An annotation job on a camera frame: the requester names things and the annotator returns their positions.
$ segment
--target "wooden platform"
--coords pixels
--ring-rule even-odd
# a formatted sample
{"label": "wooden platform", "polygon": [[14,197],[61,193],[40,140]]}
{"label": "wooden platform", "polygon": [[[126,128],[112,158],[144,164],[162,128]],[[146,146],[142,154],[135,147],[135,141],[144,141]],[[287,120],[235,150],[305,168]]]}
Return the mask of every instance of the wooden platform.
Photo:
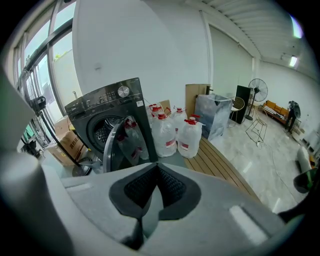
{"label": "wooden platform", "polygon": [[201,138],[198,154],[184,162],[189,169],[224,179],[259,201],[241,174],[206,138]]}

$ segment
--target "black fan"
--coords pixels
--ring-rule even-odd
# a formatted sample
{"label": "black fan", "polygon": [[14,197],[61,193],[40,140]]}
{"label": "black fan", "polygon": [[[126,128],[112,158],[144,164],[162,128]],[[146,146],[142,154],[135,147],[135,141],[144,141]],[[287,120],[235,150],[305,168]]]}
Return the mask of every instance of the black fan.
{"label": "black fan", "polygon": [[268,87],[266,83],[259,79],[255,78],[249,83],[249,88],[253,89],[253,100],[250,106],[249,113],[245,116],[246,119],[252,120],[253,118],[250,116],[252,106],[254,102],[262,102],[266,99],[268,95]]}

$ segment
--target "plastic-wrapped box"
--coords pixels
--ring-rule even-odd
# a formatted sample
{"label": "plastic-wrapped box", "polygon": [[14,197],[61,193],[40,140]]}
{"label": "plastic-wrapped box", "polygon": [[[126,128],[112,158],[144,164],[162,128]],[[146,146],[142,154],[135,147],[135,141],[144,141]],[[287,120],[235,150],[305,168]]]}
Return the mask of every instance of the plastic-wrapped box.
{"label": "plastic-wrapped box", "polygon": [[199,122],[203,123],[202,135],[213,140],[221,136],[228,126],[232,100],[220,95],[198,95],[195,101],[195,114],[200,116]]}

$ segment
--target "orange sofa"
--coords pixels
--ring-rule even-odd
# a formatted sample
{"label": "orange sofa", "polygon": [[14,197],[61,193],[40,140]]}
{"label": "orange sofa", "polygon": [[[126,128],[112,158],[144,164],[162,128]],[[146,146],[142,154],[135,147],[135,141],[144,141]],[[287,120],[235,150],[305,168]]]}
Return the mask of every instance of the orange sofa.
{"label": "orange sofa", "polygon": [[269,117],[275,118],[282,124],[285,124],[288,118],[289,111],[286,108],[277,106],[276,103],[267,100],[263,104],[263,108]]}

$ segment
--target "roller blind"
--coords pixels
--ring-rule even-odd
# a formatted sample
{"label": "roller blind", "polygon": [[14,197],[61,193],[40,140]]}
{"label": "roller blind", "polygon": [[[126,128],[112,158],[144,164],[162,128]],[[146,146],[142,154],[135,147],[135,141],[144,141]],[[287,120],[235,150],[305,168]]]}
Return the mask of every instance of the roller blind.
{"label": "roller blind", "polygon": [[248,87],[252,78],[253,58],[236,41],[210,26],[213,53],[213,92],[233,97],[237,85]]}

